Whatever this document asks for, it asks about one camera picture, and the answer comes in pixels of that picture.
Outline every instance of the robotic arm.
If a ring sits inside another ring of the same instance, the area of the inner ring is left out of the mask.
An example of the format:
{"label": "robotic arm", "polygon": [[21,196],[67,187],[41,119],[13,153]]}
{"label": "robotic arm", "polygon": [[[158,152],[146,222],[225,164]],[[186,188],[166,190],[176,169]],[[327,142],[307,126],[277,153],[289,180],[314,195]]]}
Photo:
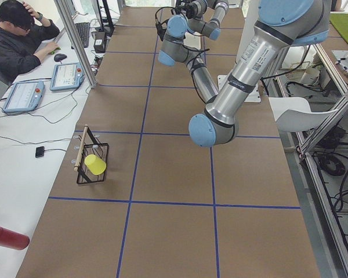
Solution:
{"label": "robotic arm", "polygon": [[[215,14],[205,23],[200,17],[209,4]],[[236,112],[278,52],[284,47],[310,45],[326,39],[330,7],[331,0],[260,0],[255,35],[219,92],[200,57],[201,51],[184,46],[183,40],[186,31],[218,38],[228,3],[196,0],[182,5],[185,13],[172,16],[167,23],[158,59],[168,66],[184,63],[206,103],[203,113],[190,120],[191,139],[202,147],[230,142],[238,133]]]}

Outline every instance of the white table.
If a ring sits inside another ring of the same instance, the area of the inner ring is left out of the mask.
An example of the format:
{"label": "white table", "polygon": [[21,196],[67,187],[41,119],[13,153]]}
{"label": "white table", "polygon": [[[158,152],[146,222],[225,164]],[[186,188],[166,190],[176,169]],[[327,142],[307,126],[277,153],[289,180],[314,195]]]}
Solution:
{"label": "white table", "polygon": [[[89,21],[90,16],[78,16],[75,21]],[[57,23],[62,29],[62,22]],[[77,55],[71,49],[71,43],[66,33],[58,41],[61,50],[58,53],[67,55],[63,63],[77,62]],[[85,49],[90,63],[94,59],[93,39]],[[51,78],[54,65],[53,56],[48,56],[38,68],[20,75],[15,80],[23,81],[35,78]],[[70,95],[72,90],[52,93],[50,82],[45,83],[45,92],[40,107],[54,100]],[[50,124],[45,119],[30,115],[8,116],[0,118],[0,136],[10,137],[21,142],[42,142],[71,138],[75,124],[80,117],[88,97],[89,84],[84,80],[73,96],[77,101],[72,113],[56,124]],[[46,107],[33,111],[33,115],[43,115],[55,122],[67,115],[75,105],[75,100],[68,96]],[[45,146],[45,149],[67,149],[69,140],[46,142],[37,145],[22,145],[11,140],[0,138],[0,226],[32,237],[37,222],[48,198],[51,187],[63,160],[64,151],[48,151],[44,157],[35,158],[35,149]],[[0,246],[0,278],[14,278],[26,254],[27,248],[21,251]]]}

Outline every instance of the computer mouse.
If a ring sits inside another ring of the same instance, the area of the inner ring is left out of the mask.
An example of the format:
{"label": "computer mouse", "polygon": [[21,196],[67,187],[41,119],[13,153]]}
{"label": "computer mouse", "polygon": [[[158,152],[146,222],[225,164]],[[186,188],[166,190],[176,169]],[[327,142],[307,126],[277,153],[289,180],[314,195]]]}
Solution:
{"label": "computer mouse", "polygon": [[60,61],[62,61],[64,59],[66,59],[66,58],[67,58],[67,55],[62,54],[62,53],[58,53],[58,54],[55,54],[54,61],[55,62],[60,62]]}

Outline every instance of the yellow cup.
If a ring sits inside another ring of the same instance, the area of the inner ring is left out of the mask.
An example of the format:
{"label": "yellow cup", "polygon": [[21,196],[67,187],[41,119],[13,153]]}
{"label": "yellow cup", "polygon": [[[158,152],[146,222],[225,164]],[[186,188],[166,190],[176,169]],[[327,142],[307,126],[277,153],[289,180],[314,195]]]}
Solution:
{"label": "yellow cup", "polygon": [[84,163],[94,175],[100,175],[107,167],[106,163],[96,155],[88,155]]}

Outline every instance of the red can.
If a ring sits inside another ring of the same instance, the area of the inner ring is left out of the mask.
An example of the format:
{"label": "red can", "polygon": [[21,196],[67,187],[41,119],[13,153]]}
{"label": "red can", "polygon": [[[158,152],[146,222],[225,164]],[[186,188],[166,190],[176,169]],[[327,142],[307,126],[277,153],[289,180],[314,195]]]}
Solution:
{"label": "red can", "polygon": [[22,250],[29,243],[30,238],[28,236],[0,227],[0,246]]}

